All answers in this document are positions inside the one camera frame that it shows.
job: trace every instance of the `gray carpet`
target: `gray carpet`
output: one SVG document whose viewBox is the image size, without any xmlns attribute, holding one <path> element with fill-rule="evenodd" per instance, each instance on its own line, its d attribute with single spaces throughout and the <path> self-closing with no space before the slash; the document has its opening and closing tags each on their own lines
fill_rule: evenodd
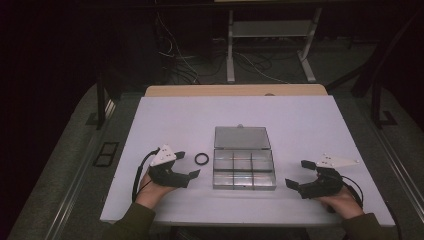
<svg viewBox="0 0 424 240">
<path fill-rule="evenodd" d="M 314 44 L 308 59 L 318 83 L 327 84 L 343 76 L 364 63 L 374 50 L 373 45 L 354 45 L 350 50 L 347 45 L 345 40 L 324 40 Z M 264 73 L 272 78 L 290 83 L 307 83 L 295 57 L 299 46 L 300 43 L 296 41 L 285 41 L 278 47 L 278 51 L 266 48 L 252 50 L 242 45 L 238 49 L 236 47 L 236 51 L 256 62 L 257 68 L 267 69 Z M 188 60 L 201 75 L 199 81 L 202 84 L 225 84 L 225 63 L 222 64 L 225 58 L 222 53 L 222 49 L 217 50 L 216 58 L 212 61 L 196 56 Z M 236 61 L 236 84 L 279 84 L 278 81 L 258 74 L 249 67 L 243 56 L 239 55 Z M 171 76 L 169 84 L 184 84 L 193 75 L 187 74 L 181 61 L 177 73 Z M 390 111 L 398 125 L 376 130 L 368 119 L 369 96 L 353 98 L 349 93 L 353 82 L 354 79 L 331 94 L 381 195 L 399 220 L 403 239 L 424 239 L 423 222 L 397 179 L 378 133 L 382 132 L 387 137 L 421 191 L 424 191 L 421 174 L 424 134 L 386 91 L 382 97 L 382 109 Z M 141 96 L 142 93 L 125 93 L 116 102 L 106 125 L 101 130 L 95 130 L 94 126 L 86 125 L 90 114 L 96 112 L 95 88 L 87 92 L 75 109 L 9 239 L 45 239 L 46 236 L 48 239 L 98 239 L 101 236 L 109 225 L 99 221 L 100 214 Z M 113 163 L 110 167 L 92 166 L 104 142 L 119 142 Z M 365 201 L 372 199 L 365 196 Z M 58 223 L 55 221 L 56 216 L 62 219 L 62 224 L 50 228 L 53 223 Z M 154 237 L 166 238 L 168 230 L 167 227 L 154 226 L 152 233 Z M 343 230 L 337 227 L 308 228 L 307 231 L 312 240 L 342 239 L 344 235 Z M 396 236 L 396 229 L 390 231 Z"/>
</svg>

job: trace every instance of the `white surface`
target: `white surface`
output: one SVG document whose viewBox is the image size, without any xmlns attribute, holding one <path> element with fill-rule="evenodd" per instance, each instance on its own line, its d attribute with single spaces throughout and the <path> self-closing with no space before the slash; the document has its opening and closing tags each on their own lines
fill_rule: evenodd
<svg viewBox="0 0 424 240">
<path fill-rule="evenodd" d="M 275 191 L 213 190 L 213 146 L 216 126 L 266 127 L 274 156 Z M 156 222 L 174 225 L 328 226 L 339 224 L 315 200 L 301 199 L 285 186 L 285 178 L 299 183 L 316 179 L 301 160 L 318 161 L 323 153 L 358 159 L 361 164 L 338 169 L 362 188 L 366 212 L 374 212 L 384 226 L 394 222 L 353 142 L 331 96 L 264 97 L 145 97 L 140 101 L 102 221 L 114 222 L 131 204 L 138 165 L 164 143 L 185 151 L 173 170 L 187 174 L 201 169 L 187 189 L 168 194 L 156 207 Z M 204 152 L 211 161 L 194 162 Z"/>
</svg>

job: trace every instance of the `black rubber ring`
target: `black rubber ring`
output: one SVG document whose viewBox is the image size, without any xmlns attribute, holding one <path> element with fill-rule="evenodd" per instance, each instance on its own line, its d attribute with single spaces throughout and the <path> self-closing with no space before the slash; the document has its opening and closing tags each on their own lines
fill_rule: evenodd
<svg viewBox="0 0 424 240">
<path fill-rule="evenodd" d="M 206 157 L 206 161 L 204 161 L 204 162 L 202 162 L 202 163 L 199 163 L 199 162 L 197 161 L 197 158 L 198 158 L 199 156 L 205 156 L 205 157 Z M 206 164 L 209 162 L 209 156 L 208 156 L 206 153 L 199 153 L 199 154 L 197 154 L 197 155 L 194 157 L 194 161 L 196 162 L 196 164 L 197 164 L 197 165 L 203 166 L 203 165 L 206 165 Z"/>
</svg>

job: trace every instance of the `sleeve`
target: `sleeve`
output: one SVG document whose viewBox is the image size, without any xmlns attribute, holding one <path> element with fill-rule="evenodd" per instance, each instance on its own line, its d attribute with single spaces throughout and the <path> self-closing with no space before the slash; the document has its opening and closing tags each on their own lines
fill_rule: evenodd
<svg viewBox="0 0 424 240">
<path fill-rule="evenodd" d="M 344 220 L 342 227 L 350 240 L 387 240 L 384 229 L 380 226 L 373 213 Z"/>
<path fill-rule="evenodd" d="M 155 215 L 153 210 L 133 203 L 124 217 L 103 233 L 102 239 L 148 239 Z"/>
</svg>

